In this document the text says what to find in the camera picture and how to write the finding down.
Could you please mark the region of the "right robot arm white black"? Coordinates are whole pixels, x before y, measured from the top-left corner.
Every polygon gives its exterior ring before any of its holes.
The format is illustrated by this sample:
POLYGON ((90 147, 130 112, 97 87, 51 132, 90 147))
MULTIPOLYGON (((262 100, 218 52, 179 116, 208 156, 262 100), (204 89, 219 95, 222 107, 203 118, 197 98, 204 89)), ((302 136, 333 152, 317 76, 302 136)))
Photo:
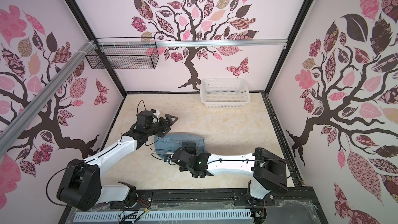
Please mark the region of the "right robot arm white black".
POLYGON ((222 174, 250 176, 252 180, 248 184, 248 194, 256 200, 263 200, 272 193, 288 192, 287 165, 290 161, 260 147, 245 155, 221 156, 197 154, 194 143, 183 143, 176 151, 165 154, 163 161, 178 165, 181 172, 188 171, 194 178, 222 174))

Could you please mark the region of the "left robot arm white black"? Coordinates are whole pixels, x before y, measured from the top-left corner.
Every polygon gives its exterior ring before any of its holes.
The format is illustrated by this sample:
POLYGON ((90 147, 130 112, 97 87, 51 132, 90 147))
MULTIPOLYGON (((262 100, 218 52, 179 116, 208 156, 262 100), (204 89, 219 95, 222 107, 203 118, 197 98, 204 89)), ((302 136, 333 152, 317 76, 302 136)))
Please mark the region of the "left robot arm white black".
POLYGON ((137 202, 136 188, 120 182, 114 186, 104 186, 102 176, 121 159, 141 148, 149 137, 164 137, 171 130, 178 117, 158 110, 144 110, 136 115, 136 123, 112 146, 87 157, 74 159, 62 169, 56 197, 61 206, 72 206, 88 211, 97 204, 117 203, 123 208, 131 208, 137 202))

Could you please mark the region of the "blue denim long pants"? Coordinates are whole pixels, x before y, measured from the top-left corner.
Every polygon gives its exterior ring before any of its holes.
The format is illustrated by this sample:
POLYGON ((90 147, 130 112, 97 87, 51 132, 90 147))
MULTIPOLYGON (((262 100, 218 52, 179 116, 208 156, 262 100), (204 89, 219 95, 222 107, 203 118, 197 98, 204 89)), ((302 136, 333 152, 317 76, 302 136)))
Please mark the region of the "blue denim long pants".
POLYGON ((182 147, 183 143, 195 143, 197 154, 207 153, 205 149, 205 139, 200 135, 190 133, 172 133, 167 134, 165 137, 154 137, 155 153, 161 159, 164 155, 175 152, 178 148, 182 147))

